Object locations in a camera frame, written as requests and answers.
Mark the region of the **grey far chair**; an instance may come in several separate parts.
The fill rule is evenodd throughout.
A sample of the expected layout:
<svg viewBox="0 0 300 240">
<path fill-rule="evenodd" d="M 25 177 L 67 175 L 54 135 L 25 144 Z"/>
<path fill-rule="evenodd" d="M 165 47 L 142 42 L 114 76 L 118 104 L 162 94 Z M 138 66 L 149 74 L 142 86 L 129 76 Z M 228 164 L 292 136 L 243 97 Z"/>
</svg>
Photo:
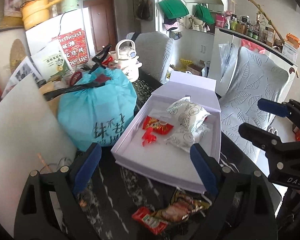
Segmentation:
<svg viewBox="0 0 300 240">
<path fill-rule="evenodd" d="M 160 32 L 128 33 L 126 39 L 133 40 L 142 63 L 141 70 L 161 83 L 166 75 L 174 52 L 174 39 Z"/>
</svg>

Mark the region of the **dark hanging handbag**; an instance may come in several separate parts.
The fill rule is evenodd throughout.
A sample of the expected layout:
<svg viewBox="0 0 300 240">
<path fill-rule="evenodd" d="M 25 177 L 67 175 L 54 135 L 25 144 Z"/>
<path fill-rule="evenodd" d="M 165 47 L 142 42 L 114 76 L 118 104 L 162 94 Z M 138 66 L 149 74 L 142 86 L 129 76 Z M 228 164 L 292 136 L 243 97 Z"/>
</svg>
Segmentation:
<svg viewBox="0 0 300 240">
<path fill-rule="evenodd" d="M 152 6 L 150 0 L 141 0 L 137 10 L 136 18 L 141 21 L 151 21 L 153 18 L 152 15 Z"/>
</svg>

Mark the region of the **white small kettle pot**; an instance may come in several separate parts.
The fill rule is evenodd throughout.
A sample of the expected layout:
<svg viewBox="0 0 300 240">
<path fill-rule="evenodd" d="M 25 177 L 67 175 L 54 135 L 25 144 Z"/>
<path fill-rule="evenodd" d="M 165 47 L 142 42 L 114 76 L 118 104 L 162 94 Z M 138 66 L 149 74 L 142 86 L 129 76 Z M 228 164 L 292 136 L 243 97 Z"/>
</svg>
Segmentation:
<svg viewBox="0 0 300 240">
<path fill-rule="evenodd" d="M 121 40 L 109 55 L 113 58 L 113 67 L 122 70 L 131 83 L 139 78 L 139 69 L 142 67 L 142 63 L 139 61 L 133 40 Z"/>
</svg>

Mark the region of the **red cartoon snack packet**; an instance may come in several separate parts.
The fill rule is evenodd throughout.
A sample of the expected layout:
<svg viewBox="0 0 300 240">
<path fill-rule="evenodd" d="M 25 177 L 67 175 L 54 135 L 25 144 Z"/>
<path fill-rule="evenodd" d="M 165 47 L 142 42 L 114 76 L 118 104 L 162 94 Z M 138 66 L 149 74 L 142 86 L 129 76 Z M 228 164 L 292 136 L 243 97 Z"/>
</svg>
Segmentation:
<svg viewBox="0 0 300 240">
<path fill-rule="evenodd" d="M 153 128 L 154 133 L 160 135 L 167 135 L 174 128 L 173 125 L 170 125 L 159 119 L 147 116 L 143 122 L 142 129 L 147 130 L 150 127 Z"/>
</svg>

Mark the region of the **yellow pot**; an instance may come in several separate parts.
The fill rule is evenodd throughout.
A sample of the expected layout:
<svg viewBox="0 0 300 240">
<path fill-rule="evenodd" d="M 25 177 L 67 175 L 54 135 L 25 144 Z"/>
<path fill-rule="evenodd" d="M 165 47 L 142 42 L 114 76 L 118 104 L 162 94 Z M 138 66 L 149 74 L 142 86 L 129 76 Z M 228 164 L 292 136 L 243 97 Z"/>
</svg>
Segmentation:
<svg viewBox="0 0 300 240">
<path fill-rule="evenodd" d="M 24 29 L 27 31 L 50 18 L 49 8 L 63 0 L 31 0 L 24 2 L 20 8 Z"/>
</svg>

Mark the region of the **brown entrance door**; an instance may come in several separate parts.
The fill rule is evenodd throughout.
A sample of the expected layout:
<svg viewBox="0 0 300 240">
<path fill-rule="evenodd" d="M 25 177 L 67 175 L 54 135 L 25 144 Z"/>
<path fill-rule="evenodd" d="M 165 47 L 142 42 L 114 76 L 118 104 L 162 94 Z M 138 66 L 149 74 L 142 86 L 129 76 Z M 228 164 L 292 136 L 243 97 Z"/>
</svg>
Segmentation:
<svg viewBox="0 0 300 240">
<path fill-rule="evenodd" d="M 84 0 L 83 7 L 89 9 L 95 52 L 108 44 L 117 44 L 117 28 L 114 0 Z"/>
</svg>

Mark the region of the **framed picture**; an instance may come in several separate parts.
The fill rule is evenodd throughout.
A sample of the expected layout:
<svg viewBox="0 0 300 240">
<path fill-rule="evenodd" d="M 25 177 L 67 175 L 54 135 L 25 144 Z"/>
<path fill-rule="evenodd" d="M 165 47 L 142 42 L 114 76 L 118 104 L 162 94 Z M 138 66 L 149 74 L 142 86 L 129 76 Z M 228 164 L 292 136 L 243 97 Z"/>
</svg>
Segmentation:
<svg viewBox="0 0 300 240">
<path fill-rule="evenodd" d="M 0 32 L 23 29 L 21 5 L 25 0 L 0 0 Z"/>
</svg>

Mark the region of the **turquoise tied plastic bag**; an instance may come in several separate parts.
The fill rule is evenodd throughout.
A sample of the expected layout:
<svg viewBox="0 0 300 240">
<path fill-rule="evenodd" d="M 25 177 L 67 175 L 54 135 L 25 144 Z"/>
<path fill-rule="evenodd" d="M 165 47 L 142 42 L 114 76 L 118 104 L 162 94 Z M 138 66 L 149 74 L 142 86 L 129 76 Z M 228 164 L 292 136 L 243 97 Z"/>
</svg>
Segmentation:
<svg viewBox="0 0 300 240">
<path fill-rule="evenodd" d="M 113 146 L 134 118 L 137 94 L 122 70 L 99 67 L 84 73 L 76 85 L 100 77 L 103 86 L 63 94 L 59 101 L 57 120 L 80 151 L 94 142 Z"/>
</svg>

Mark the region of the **white counter cabinet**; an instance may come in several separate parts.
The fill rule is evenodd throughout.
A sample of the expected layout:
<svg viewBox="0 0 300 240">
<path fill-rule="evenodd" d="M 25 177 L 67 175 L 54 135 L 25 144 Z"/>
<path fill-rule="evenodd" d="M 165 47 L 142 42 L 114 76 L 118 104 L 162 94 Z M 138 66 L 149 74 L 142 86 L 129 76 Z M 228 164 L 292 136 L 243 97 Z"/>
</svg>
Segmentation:
<svg viewBox="0 0 300 240">
<path fill-rule="evenodd" d="M 292 86 L 295 75 L 298 73 L 298 65 L 282 53 L 278 52 L 276 49 L 271 48 L 270 46 L 258 40 L 250 38 L 247 35 L 240 34 L 231 29 L 219 27 L 215 28 L 212 57 L 208 74 L 209 78 L 217 81 L 215 92 L 219 96 L 223 96 L 226 93 L 232 81 L 235 70 L 235 67 L 229 67 L 225 71 L 225 74 L 222 73 L 219 45 L 233 43 L 235 48 L 239 48 L 242 45 L 242 41 L 247 41 L 247 44 L 244 45 L 245 47 L 252 49 L 254 52 L 262 52 L 271 60 L 273 60 L 279 67 L 288 72 L 288 83 L 284 87 L 280 96 L 280 100 L 285 100 Z"/>
</svg>

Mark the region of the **grey leaf pattern chair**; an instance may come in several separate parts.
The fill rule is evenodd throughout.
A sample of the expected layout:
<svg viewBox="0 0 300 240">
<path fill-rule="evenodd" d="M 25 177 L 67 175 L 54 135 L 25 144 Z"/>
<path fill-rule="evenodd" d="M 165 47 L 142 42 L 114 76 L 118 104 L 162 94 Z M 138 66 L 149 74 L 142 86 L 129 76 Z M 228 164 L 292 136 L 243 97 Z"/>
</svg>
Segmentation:
<svg viewBox="0 0 300 240">
<path fill-rule="evenodd" d="M 226 94 L 219 100 L 222 132 L 232 140 L 253 162 L 257 162 L 260 149 L 243 139 L 239 126 L 246 122 L 266 130 L 274 116 L 258 108 L 261 98 L 278 102 L 289 74 L 267 55 L 238 50 L 234 76 Z"/>
</svg>

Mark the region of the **green tote bag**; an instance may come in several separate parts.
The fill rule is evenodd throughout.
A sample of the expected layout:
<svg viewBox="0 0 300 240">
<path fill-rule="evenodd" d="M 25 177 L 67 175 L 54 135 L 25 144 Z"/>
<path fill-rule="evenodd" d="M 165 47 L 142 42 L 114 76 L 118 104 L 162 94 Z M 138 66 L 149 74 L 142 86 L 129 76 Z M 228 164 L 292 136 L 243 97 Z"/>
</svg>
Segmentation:
<svg viewBox="0 0 300 240">
<path fill-rule="evenodd" d="M 181 0 L 161 0 L 159 6 L 169 20 L 182 18 L 189 14 L 186 5 Z"/>
</svg>

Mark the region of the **brown green snack wrapper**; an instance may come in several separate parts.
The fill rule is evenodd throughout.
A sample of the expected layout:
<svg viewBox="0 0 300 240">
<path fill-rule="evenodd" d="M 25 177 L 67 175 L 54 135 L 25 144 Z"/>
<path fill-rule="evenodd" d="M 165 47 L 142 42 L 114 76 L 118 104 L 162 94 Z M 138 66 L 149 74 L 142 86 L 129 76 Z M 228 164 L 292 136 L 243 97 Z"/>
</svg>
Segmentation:
<svg viewBox="0 0 300 240">
<path fill-rule="evenodd" d="M 177 188 L 170 204 L 164 209 L 153 212 L 151 216 L 169 223 L 181 223 L 199 211 L 208 210 L 210 206 L 209 202 L 195 199 L 185 191 Z"/>
</svg>

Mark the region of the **small red candy wrapper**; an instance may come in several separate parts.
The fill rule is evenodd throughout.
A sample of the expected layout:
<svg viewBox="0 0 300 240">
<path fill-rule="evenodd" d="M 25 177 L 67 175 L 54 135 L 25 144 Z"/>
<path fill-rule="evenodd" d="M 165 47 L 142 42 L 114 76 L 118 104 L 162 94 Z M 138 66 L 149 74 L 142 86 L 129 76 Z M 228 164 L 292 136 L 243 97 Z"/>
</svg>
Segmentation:
<svg viewBox="0 0 300 240">
<path fill-rule="evenodd" d="M 157 137 L 152 134 L 153 128 L 149 127 L 146 129 L 142 136 L 142 146 L 145 147 L 147 144 L 152 144 L 157 141 Z"/>
</svg>

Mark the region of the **red northeast barbecue bag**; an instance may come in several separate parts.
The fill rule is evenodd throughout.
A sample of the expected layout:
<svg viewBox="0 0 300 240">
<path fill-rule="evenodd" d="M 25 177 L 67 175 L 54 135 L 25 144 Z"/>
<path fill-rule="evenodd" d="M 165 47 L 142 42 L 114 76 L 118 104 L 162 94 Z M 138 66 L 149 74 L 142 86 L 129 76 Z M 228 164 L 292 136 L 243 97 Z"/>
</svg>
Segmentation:
<svg viewBox="0 0 300 240">
<path fill-rule="evenodd" d="M 77 29 L 69 33 L 54 37 L 58 40 L 70 66 L 75 67 L 88 62 L 88 48 L 85 38 L 85 31 Z"/>
</svg>

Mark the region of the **white bread pattern packet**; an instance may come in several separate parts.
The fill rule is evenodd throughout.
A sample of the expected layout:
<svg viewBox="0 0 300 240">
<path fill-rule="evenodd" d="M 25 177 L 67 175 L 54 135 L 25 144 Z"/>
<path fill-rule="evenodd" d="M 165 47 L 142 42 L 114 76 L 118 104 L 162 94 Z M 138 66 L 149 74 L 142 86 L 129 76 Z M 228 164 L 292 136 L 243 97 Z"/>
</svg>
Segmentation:
<svg viewBox="0 0 300 240">
<path fill-rule="evenodd" d="M 198 129 L 210 115 L 203 106 L 192 102 L 190 96 L 185 96 L 172 103 L 167 112 L 189 131 Z"/>
</svg>

